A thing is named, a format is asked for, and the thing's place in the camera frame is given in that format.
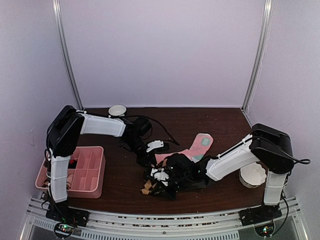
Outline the brown beige argyle sock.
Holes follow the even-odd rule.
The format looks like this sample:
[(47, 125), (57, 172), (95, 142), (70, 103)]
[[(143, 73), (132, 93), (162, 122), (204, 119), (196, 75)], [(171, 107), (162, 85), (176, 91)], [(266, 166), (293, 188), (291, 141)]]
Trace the brown beige argyle sock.
[[(160, 162), (157, 165), (156, 169), (161, 169), (164, 168), (164, 171), (166, 172), (167, 170), (167, 158), (165, 160), (163, 160), (162, 162)], [(144, 180), (144, 185), (143, 188), (140, 190), (141, 193), (143, 195), (150, 195), (152, 196), (152, 190), (153, 188), (157, 185), (157, 184), (162, 184), (161, 182), (155, 180), (154, 178), (151, 177), (151, 173), (150, 175), (144, 175), (143, 174), (143, 180)]]

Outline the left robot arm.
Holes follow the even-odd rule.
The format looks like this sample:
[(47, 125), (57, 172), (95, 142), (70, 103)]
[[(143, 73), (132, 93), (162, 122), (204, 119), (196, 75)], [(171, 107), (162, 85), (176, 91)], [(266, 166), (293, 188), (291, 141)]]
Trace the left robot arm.
[(66, 105), (46, 132), (48, 193), (56, 203), (51, 210), (53, 215), (61, 222), (72, 218), (71, 209), (63, 204), (69, 198), (67, 169), (72, 155), (77, 147), (85, 145), (85, 140), (100, 143), (103, 138), (118, 139), (133, 152), (139, 165), (155, 164), (155, 152), (165, 144), (143, 138), (152, 129), (151, 122), (145, 115), (127, 116), (127, 108), (121, 104), (110, 107), (106, 115)]

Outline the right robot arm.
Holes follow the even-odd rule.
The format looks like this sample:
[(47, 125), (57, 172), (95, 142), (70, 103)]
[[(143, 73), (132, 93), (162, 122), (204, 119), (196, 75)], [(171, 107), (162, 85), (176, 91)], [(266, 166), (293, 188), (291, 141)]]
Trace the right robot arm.
[(259, 220), (268, 220), (279, 204), (289, 173), (297, 164), (309, 165), (308, 158), (293, 157), (290, 136), (282, 131), (257, 123), (239, 143), (216, 156), (191, 156), (186, 153), (167, 155), (152, 167), (149, 176), (150, 195), (175, 199), (177, 191), (206, 188), (210, 181), (250, 164), (261, 162), (268, 171), (263, 205), (256, 210)]

